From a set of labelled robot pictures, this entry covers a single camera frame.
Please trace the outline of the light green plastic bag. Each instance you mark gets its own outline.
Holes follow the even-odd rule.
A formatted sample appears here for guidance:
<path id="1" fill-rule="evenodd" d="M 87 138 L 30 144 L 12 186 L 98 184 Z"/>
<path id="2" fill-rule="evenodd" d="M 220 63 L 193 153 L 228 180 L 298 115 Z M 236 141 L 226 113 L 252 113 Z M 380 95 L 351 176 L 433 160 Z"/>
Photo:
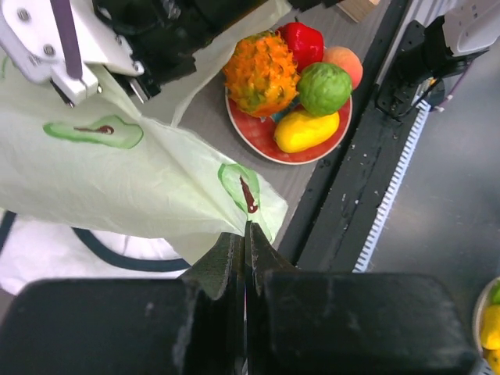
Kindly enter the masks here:
<path id="1" fill-rule="evenodd" d="M 29 82 L 1 54 L 1 206 L 88 230 L 165 238 L 188 262 L 223 232 L 258 223 L 269 240 L 286 201 L 253 170 L 179 127 L 195 94 L 229 59 L 238 40 L 271 28 L 290 6 L 271 1 L 216 40 L 193 77 L 159 96 L 167 123 L 144 116 L 102 67 L 102 93 L 70 107 L 48 85 Z"/>

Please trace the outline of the red fake pepper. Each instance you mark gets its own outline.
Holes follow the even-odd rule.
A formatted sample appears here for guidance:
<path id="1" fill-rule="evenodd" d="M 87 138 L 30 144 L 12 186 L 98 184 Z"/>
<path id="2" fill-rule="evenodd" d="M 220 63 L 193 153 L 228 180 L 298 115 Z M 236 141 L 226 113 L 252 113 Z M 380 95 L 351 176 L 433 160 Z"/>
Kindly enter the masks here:
<path id="1" fill-rule="evenodd" d="M 295 21 L 278 27 L 276 33 L 292 52 L 299 73 L 307 66 L 323 61 L 323 35 L 318 30 Z"/>

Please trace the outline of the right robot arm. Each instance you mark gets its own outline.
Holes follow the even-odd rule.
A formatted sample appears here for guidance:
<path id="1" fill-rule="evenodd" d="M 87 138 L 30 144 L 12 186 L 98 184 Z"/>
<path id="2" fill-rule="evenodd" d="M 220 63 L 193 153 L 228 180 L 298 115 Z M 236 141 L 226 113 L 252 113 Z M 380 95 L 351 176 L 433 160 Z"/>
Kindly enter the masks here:
<path id="1" fill-rule="evenodd" d="M 95 15 L 124 38 L 144 70 L 131 81 L 152 98 L 163 84 L 195 71 L 194 54 L 252 10 L 256 1 L 96 1 Z M 398 63 L 404 84 L 446 77 L 483 54 L 499 36 L 499 4 L 469 1 L 439 16 L 423 41 Z M 299 22 L 238 42 L 223 71 L 230 98 L 250 116 L 270 116 L 295 98 L 315 114 L 325 113 L 319 94 L 332 87 L 318 74 L 326 59 L 323 39 Z"/>

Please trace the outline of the orange fake pineapple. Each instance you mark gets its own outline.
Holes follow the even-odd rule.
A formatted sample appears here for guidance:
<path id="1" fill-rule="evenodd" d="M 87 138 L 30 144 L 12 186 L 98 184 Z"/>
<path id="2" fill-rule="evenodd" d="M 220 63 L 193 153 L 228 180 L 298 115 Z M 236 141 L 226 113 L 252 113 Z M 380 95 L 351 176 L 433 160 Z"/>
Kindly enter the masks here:
<path id="1" fill-rule="evenodd" d="M 239 110 L 267 117 L 297 96 L 297 64 L 284 39 L 270 30 L 240 40 L 223 67 L 228 96 Z"/>

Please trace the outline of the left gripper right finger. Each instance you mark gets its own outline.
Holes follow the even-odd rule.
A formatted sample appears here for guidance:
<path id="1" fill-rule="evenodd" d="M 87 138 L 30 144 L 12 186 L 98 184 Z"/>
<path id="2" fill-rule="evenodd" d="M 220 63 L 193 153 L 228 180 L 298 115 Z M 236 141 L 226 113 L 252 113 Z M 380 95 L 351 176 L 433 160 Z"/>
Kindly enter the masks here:
<path id="1" fill-rule="evenodd" d="M 245 227 L 245 345 L 249 374 L 264 374 L 270 356 L 268 303 L 264 291 L 268 272 L 297 269 L 269 243 L 257 223 Z"/>

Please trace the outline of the fake yellow lemon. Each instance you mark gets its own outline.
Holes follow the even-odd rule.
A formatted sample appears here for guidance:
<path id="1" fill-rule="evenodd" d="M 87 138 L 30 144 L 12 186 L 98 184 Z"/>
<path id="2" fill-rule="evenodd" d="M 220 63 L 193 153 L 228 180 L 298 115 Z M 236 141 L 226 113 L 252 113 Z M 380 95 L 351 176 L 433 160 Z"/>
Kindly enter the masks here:
<path id="1" fill-rule="evenodd" d="M 338 112 L 313 116 L 304 109 L 297 109 L 278 122 L 273 138 L 282 152 L 302 152 L 329 139 L 337 131 L 339 123 Z"/>

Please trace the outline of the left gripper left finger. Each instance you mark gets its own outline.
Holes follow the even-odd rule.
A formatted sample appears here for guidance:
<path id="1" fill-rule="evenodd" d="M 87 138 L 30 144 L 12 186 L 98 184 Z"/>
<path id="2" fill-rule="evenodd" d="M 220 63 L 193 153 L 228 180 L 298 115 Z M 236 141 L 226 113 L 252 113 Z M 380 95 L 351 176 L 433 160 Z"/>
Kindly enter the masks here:
<path id="1" fill-rule="evenodd" d="M 245 239 L 223 233 L 182 278 L 201 288 L 195 343 L 207 374 L 242 374 L 245 363 Z"/>

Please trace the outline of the fake green lime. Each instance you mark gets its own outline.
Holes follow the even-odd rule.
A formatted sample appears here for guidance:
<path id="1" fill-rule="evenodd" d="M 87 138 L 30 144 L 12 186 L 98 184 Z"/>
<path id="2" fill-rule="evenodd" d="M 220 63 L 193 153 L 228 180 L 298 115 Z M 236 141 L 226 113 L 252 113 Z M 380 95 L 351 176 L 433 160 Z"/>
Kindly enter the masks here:
<path id="1" fill-rule="evenodd" d="M 337 112 L 350 98 L 352 79 L 341 67 L 315 62 L 303 71 L 297 85 L 299 101 L 313 116 Z"/>

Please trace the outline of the fake peach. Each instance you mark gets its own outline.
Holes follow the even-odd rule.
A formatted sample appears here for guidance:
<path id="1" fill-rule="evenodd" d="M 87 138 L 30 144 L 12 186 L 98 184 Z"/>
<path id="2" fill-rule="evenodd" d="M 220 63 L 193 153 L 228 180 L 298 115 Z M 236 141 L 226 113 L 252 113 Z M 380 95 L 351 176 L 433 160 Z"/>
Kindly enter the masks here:
<path id="1" fill-rule="evenodd" d="M 326 48 L 323 61 L 341 67 L 351 77 L 353 90 L 359 86 L 363 78 L 363 65 L 351 49 L 342 46 Z"/>

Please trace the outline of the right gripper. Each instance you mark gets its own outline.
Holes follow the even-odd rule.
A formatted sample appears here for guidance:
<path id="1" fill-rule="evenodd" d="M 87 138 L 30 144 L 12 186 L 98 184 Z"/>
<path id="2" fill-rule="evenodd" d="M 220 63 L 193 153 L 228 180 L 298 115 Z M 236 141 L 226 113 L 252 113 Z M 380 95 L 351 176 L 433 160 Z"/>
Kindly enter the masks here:
<path id="1" fill-rule="evenodd" d="M 130 46 L 144 69 L 138 77 L 112 76 L 142 102 L 161 87 L 196 72 L 194 54 L 207 47 L 261 1 L 94 1 L 95 15 Z"/>

